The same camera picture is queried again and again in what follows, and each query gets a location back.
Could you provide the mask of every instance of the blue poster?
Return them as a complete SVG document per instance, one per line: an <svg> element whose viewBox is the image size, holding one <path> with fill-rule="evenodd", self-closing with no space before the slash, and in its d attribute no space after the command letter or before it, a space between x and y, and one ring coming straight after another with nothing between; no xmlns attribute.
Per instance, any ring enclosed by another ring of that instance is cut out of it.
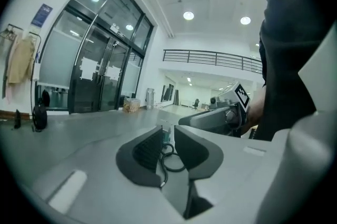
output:
<svg viewBox="0 0 337 224"><path fill-rule="evenodd" d="M42 28L42 25L44 24L50 12L52 12L52 10L53 10L52 7L43 4L38 10L38 12L35 14L35 17L32 20L32 24L39 28Z"/></svg>

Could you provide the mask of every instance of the black metal railing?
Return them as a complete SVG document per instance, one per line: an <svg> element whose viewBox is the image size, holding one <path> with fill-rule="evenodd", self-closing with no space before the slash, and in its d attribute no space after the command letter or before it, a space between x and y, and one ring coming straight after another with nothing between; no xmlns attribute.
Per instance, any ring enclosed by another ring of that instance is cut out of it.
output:
<svg viewBox="0 0 337 224"><path fill-rule="evenodd" d="M163 61L226 66L262 73L261 60L229 53L200 50L164 50Z"/></svg>

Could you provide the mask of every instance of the double door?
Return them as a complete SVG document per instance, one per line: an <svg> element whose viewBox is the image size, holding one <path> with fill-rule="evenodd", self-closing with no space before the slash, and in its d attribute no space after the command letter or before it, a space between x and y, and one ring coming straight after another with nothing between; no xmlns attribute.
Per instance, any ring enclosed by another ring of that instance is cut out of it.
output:
<svg viewBox="0 0 337 224"><path fill-rule="evenodd" d="M129 48L93 26L73 68L68 107L71 113L118 108Z"/></svg>

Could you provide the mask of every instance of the black shirt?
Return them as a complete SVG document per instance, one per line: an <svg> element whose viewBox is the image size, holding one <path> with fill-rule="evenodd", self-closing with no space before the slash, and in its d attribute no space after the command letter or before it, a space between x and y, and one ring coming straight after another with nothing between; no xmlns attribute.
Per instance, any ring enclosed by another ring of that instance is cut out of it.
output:
<svg viewBox="0 0 337 224"><path fill-rule="evenodd" d="M271 141L315 111L298 72L335 19L332 0L267 0L260 46L266 96L255 139Z"/></svg>

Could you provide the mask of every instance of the office chair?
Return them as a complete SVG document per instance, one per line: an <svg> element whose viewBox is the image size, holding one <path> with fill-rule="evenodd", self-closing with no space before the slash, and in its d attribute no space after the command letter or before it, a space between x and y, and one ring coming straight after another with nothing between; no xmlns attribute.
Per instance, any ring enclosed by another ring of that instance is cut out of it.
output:
<svg viewBox="0 0 337 224"><path fill-rule="evenodd" d="M194 104L193 104L193 108L192 110L196 110L196 108L199 106L199 99L196 99Z"/></svg>

